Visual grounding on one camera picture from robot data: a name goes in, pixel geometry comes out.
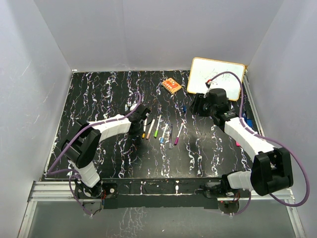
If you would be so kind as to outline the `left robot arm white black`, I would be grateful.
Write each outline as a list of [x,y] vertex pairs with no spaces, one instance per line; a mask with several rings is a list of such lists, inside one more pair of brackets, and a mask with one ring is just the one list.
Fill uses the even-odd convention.
[[85,185],[85,192],[92,198],[96,198],[102,193],[102,185],[99,183],[101,179],[93,163],[99,143],[119,134],[127,133],[138,136],[143,133],[143,123],[151,110],[143,104],[134,106],[133,109],[134,111],[130,113],[117,114],[100,121],[78,120],[67,137],[61,140],[57,146],[63,151],[76,134],[81,133],[64,155],[72,162],[79,173],[81,182]]

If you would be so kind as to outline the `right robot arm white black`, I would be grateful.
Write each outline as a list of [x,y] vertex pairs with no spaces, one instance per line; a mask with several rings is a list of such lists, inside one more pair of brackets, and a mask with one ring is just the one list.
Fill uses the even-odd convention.
[[264,196],[293,185],[289,151],[274,147],[259,138],[248,125],[242,124],[236,112],[230,109],[224,89],[196,94],[190,111],[193,115],[211,117],[213,123],[238,142],[252,160],[250,171],[235,171],[221,177],[220,189],[225,196],[231,197],[239,189],[254,190]]

